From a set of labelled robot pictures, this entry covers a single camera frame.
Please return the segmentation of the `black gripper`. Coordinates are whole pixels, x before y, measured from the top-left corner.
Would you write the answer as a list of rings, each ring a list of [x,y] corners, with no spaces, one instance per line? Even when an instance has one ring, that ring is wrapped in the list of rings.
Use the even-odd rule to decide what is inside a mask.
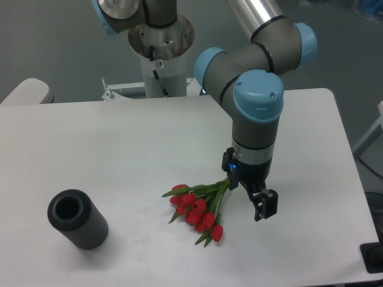
[[[272,158],[262,164],[247,164],[234,158],[235,149],[230,147],[223,153],[221,169],[226,172],[229,190],[241,184],[255,208],[255,222],[268,219],[278,210],[278,193],[266,188]]]

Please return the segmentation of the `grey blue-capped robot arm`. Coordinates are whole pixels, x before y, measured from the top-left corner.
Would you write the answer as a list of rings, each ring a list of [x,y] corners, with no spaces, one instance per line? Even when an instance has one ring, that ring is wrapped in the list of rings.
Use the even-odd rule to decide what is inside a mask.
[[[107,33],[128,32],[139,56],[148,98],[187,94],[183,58],[194,42],[192,24],[176,1],[93,1]],[[232,145],[222,168],[229,187],[242,185],[259,221],[276,214],[278,194],[266,188],[284,106],[280,75],[317,53],[314,31],[290,23],[275,1],[230,1],[250,42],[229,53],[212,47],[195,61],[193,76],[232,119]]]

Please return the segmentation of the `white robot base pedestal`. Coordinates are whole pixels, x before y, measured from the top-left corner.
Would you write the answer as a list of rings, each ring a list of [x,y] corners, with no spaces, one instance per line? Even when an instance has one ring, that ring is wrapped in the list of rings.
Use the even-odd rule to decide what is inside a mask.
[[[187,95],[187,56],[194,43],[191,22],[178,14],[176,21],[161,29],[147,24],[128,32],[132,50],[138,55],[147,98]]]

